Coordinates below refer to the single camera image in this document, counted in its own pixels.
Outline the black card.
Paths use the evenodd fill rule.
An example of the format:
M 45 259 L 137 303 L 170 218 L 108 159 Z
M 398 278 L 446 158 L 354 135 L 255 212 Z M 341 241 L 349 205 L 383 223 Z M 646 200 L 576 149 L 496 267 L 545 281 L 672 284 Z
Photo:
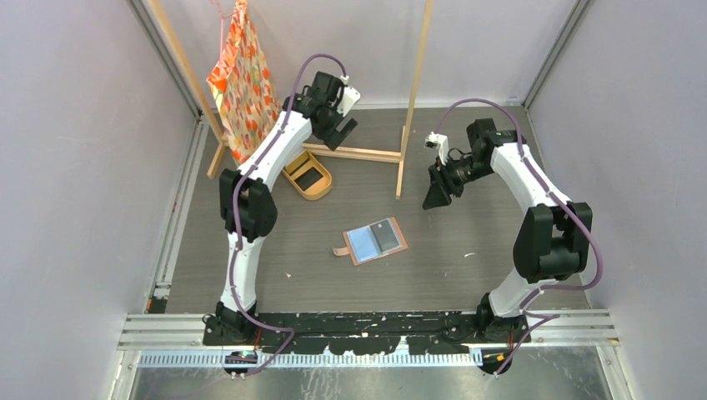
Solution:
M 310 167 L 306 172 L 295 179 L 295 183 L 301 190 L 307 191 L 322 178 L 323 174 L 318 169 Z

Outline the orange oval tray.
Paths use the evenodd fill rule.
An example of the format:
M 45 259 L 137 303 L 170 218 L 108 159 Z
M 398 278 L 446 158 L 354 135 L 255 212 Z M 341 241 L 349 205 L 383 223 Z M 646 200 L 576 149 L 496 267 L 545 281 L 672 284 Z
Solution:
M 307 150 L 287 164 L 282 174 L 309 201 L 323 198 L 332 189 L 331 173 Z

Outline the brown leather card holder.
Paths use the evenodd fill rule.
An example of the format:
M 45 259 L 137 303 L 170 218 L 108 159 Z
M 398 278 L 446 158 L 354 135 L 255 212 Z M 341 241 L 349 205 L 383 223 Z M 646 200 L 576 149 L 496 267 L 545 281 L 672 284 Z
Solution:
M 333 255 L 340 258 L 350 258 L 354 266 L 359 266 L 364 263 L 369 263 L 373 260 L 387 257 L 389 255 L 399 253 L 403 250 L 409 248 L 407 241 L 403 235 L 403 232 L 399 226 L 398 221 L 395 217 L 391 218 L 394 229 L 398 234 L 398 238 L 401 242 L 401 246 L 392 252 L 380 252 L 377 243 L 374 240 L 374 236 L 371 233 L 369 225 L 358 227 L 346 232 L 343 232 L 343 240 L 345 245 L 343 247 L 335 247 L 333 249 Z

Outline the dark grey credit card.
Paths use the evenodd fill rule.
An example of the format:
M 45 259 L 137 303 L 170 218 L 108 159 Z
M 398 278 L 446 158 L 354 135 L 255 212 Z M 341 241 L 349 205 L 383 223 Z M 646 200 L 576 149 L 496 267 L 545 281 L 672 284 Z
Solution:
M 401 246 L 391 218 L 375 222 L 369 228 L 380 252 L 389 253 Z

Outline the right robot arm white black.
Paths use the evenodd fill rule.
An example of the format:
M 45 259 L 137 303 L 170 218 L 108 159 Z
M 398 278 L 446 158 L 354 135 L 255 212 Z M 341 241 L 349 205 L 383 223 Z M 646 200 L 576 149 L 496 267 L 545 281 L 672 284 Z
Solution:
M 431 132 L 425 146 L 437 151 L 423 202 L 429 210 L 451 204 L 464 185 L 496 174 L 524 214 L 512 249 L 514 267 L 502 283 L 483 295 L 471 319 L 474 335 L 487 342 L 519 333 L 524 311 L 538 295 L 584 271 L 589 256 L 593 212 L 551 184 L 515 130 L 499 130 L 490 118 L 466 128 L 470 149 L 452 157 L 449 140 Z

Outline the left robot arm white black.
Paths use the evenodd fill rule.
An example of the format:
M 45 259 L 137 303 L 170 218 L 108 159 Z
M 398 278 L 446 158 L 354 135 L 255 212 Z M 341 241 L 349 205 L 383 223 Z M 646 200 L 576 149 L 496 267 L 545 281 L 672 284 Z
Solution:
M 249 343 L 256 332 L 258 259 L 278 218 L 273 186 L 303 151 L 307 138 L 315 136 L 334 150 L 356 127 L 356 121 L 347 116 L 361 95 L 348 81 L 347 75 L 317 72 L 302 92 L 284 100 L 271 132 L 248 161 L 235 170 L 223 170 L 219 177 L 220 215 L 229 250 L 223 293 L 209 327 L 222 328 L 237 345 Z

